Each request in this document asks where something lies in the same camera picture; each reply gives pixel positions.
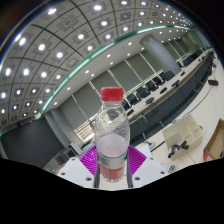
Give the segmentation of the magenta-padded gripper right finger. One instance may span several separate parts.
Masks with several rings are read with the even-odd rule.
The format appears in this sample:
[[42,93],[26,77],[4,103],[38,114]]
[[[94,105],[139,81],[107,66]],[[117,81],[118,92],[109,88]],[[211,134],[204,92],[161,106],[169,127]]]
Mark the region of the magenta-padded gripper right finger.
[[127,154],[127,185],[140,188],[168,175],[165,168],[153,157],[146,156],[130,146]]

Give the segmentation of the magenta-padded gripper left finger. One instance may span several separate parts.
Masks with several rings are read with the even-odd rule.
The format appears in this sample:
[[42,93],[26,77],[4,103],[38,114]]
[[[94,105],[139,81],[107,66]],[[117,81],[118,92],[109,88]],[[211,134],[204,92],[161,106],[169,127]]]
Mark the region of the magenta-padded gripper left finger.
[[91,147],[79,157],[71,157],[57,175],[84,188],[98,188],[100,177],[96,147]]

